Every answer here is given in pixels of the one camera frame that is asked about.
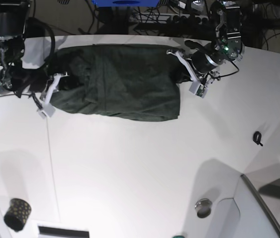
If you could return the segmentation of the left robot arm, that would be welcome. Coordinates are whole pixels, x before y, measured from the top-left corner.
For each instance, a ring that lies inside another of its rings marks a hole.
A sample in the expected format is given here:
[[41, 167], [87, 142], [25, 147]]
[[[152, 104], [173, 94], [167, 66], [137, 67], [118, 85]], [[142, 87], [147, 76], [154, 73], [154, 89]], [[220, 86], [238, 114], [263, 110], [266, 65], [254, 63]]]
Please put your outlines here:
[[211, 42], [186, 40], [194, 52], [166, 45], [110, 44], [68, 47], [51, 59], [40, 112], [102, 115], [161, 122], [180, 114], [179, 84], [205, 97], [209, 84], [221, 79], [224, 62], [242, 58], [240, 7], [218, 0], [209, 13]]

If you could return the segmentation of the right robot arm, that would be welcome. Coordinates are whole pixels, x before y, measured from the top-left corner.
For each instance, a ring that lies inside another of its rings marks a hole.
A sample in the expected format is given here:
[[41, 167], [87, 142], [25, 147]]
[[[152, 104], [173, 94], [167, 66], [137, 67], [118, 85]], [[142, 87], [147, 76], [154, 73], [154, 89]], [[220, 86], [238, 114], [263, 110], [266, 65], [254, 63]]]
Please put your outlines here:
[[[47, 69], [55, 54], [55, 35], [49, 25], [30, 16], [30, 9], [35, 6], [34, 0], [0, 0], [0, 95], [34, 95], [44, 92], [52, 83]], [[25, 40], [36, 28], [48, 32], [50, 52], [40, 67], [26, 69], [22, 61]]]

